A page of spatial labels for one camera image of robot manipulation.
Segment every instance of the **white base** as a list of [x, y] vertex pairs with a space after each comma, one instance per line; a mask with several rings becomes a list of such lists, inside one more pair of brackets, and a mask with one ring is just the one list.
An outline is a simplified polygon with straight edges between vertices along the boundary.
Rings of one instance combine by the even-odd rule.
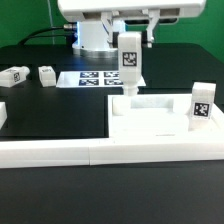
[[[180, 96], [183, 101], [189, 99], [189, 95], [178, 95]], [[136, 100], [134, 105], [140, 113], [144, 112], [141, 112], [141, 106], [138, 105], [145, 105], [142, 111], [150, 110], [152, 105], [155, 109], [156, 105], [161, 113], [168, 115], [175, 97], [176, 95], [140, 95], [141, 103], [137, 104]], [[186, 123], [183, 123], [184, 126], [178, 125], [177, 129], [170, 125], [171, 132], [166, 128], [164, 134], [163, 128], [166, 126], [160, 123], [162, 129], [156, 129], [156, 134], [152, 126], [148, 129], [151, 131], [149, 134], [142, 135], [147, 131], [148, 123], [144, 132], [140, 133], [140, 126], [138, 133], [131, 128], [127, 137], [119, 124], [115, 125], [112, 98], [113, 96], [108, 97], [108, 139], [0, 142], [0, 168], [224, 159], [224, 114], [217, 106], [214, 105], [212, 110], [212, 128], [188, 131]]]
[[109, 96], [108, 99], [109, 136], [113, 138], [224, 133], [224, 115], [216, 105], [211, 119], [191, 116], [191, 94]]

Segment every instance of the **paper sheet with markers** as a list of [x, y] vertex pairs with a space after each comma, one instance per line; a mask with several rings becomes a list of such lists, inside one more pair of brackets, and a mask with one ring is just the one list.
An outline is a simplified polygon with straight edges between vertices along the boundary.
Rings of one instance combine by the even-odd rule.
[[[61, 72], [56, 87], [83, 88], [83, 87], [120, 87], [118, 71], [71, 71]], [[146, 86], [143, 77], [138, 86]]]

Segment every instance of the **white foam block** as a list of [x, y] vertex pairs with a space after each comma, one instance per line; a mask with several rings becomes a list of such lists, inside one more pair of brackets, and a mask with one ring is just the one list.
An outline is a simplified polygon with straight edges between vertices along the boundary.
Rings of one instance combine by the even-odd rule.
[[216, 84], [195, 82], [192, 90], [190, 111], [190, 130], [204, 129], [209, 126]]
[[2, 128], [6, 119], [7, 119], [7, 113], [6, 113], [5, 103], [0, 102], [0, 129]]
[[30, 73], [28, 67], [13, 66], [0, 72], [0, 86], [12, 87], [26, 80], [26, 76]]
[[118, 67], [124, 94], [134, 96], [142, 73], [142, 36], [140, 32], [125, 32], [118, 36]]
[[43, 87], [56, 86], [56, 74], [51, 66], [42, 66], [38, 70]]

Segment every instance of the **black cable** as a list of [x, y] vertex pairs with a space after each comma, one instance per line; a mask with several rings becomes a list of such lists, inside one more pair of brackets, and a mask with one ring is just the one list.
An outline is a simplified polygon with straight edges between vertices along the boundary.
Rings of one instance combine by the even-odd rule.
[[63, 30], [63, 29], [64, 29], [64, 27], [50, 27], [50, 28], [37, 30], [37, 31], [29, 34], [27, 37], [25, 37], [21, 41], [19, 41], [18, 45], [24, 45], [30, 38], [33, 38], [33, 36], [35, 36], [37, 34], [49, 32], [49, 31], [53, 31], [53, 30]]
[[34, 39], [34, 38], [45, 38], [45, 37], [69, 37], [72, 34], [55, 34], [55, 35], [41, 35], [41, 36], [28, 36], [26, 38], [23, 39], [23, 43], [21, 43], [22, 41], [19, 42], [20, 45], [24, 45], [28, 40], [30, 39]]

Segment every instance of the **green wall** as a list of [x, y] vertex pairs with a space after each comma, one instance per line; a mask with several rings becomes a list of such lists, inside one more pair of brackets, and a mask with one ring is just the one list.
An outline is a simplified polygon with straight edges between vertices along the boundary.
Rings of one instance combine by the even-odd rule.
[[[65, 23], [57, 0], [50, 0], [53, 25]], [[176, 25], [160, 25], [156, 30], [157, 43], [196, 43], [224, 62], [224, 1], [207, 0], [206, 10], [199, 18], [180, 19]], [[0, 47], [17, 44], [26, 35], [50, 26], [47, 0], [1, 0]], [[64, 43], [56, 38], [55, 43]], [[52, 39], [35, 39], [29, 44], [51, 44]]]

